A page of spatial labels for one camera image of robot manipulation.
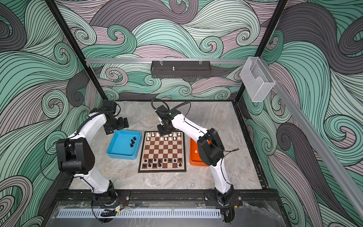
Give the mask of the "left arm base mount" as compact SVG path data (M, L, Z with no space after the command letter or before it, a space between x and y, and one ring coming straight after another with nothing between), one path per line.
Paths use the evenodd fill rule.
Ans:
M116 196L112 198L109 193L103 194L92 194L91 198L96 203L97 206L118 206L129 205L130 200L130 190L116 190Z

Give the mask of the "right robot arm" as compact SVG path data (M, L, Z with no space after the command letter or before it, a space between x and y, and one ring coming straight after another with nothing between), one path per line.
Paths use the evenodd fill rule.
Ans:
M198 146L201 161L209 166L215 181L216 197L221 204L228 204L232 198L234 187L229 182L225 168L225 147L218 132L214 129L203 128L182 114L178 108L184 105L191 105L190 102L183 102L172 109L168 104L154 98L151 106L157 114L160 124L157 126L161 136L168 135L174 130L179 130L193 139Z

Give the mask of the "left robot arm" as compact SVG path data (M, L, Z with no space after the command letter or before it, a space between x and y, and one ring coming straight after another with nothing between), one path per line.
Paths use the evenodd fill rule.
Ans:
M56 154L59 170L81 179L90 186L92 193L105 194L116 199L113 183L102 176L95 167L95 156L89 143L100 128L112 134L115 130L128 128L127 118L118 118L121 108L111 100L105 100L100 108L94 108L89 117L79 126L73 135L56 142Z

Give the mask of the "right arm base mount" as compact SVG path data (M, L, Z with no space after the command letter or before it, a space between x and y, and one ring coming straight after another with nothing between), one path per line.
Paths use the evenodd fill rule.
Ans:
M216 207L235 207L241 206L242 198L239 191L231 189L227 193L222 194L217 190L207 190L204 192L206 206Z

